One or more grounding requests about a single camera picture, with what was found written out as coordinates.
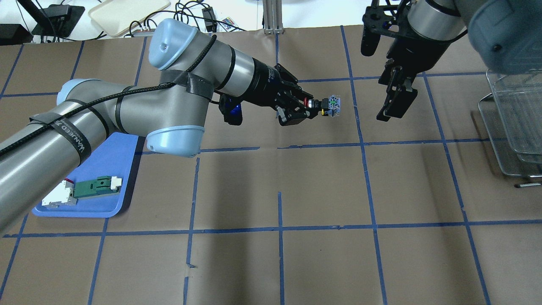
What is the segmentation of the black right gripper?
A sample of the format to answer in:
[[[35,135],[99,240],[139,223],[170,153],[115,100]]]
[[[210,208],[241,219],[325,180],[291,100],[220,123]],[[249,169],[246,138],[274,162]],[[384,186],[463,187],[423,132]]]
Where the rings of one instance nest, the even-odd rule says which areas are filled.
[[[386,98],[377,120],[384,122],[391,118],[401,119],[410,108],[418,90],[412,87],[415,77],[432,69],[449,48],[449,41],[428,40],[416,35],[415,39],[397,37],[387,52],[387,62],[378,83],[387,85]],[[401,67],[402,83],[391,79],[392,69]]]

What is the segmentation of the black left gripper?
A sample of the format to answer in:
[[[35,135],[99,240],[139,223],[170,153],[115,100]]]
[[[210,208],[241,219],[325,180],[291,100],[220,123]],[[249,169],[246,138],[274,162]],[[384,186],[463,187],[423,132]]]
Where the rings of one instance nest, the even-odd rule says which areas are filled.
[[[281,127],[299,124],[319,113],[314,97],[305,96],[296,77],[280,64],[254,64],[250,103],[277,111]]]

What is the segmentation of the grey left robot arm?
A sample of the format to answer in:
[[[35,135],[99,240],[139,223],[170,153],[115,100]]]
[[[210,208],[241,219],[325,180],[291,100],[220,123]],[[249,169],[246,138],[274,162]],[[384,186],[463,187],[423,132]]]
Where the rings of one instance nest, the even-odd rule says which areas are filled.
[[[56,107],[31,116],[1,143],[2,234],[114,132],[143,136],[157,153],[193,158],[201,150],[216,93],[229,124],[238,123],[232,110],[241,102],[272,108],[283,127],[324,110],[280,64],[271,67],[178,20],[159,23],[149,63],[161,72],[158,85],[70,80]]]

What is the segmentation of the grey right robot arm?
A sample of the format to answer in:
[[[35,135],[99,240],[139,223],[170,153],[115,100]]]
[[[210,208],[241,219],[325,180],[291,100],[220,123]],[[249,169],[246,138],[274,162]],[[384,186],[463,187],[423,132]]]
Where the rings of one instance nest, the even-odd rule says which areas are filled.
[[[377,119],[402,118],[418,96],[415,77],[464,36],[491,71],[541,69],[541,17],[540,0],[373,0],[362,16],[361,54],[372,56],[382,36],[394,40],[378,80],[387,96]]]

